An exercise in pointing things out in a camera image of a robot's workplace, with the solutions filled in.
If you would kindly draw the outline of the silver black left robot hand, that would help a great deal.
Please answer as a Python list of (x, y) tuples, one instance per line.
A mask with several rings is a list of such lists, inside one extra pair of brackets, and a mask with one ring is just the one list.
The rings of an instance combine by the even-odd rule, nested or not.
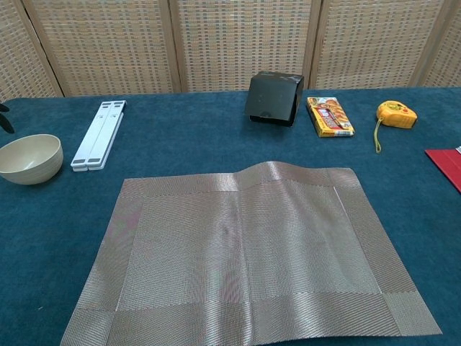
[(9, 108), (6, 105), (0, 104), (0, 126), (7, 133), (15, 133), (15, 130), (14, 130), (12, 124), (9, 122), (7, 117), (4, 115), (8, 111), (9, 111)]

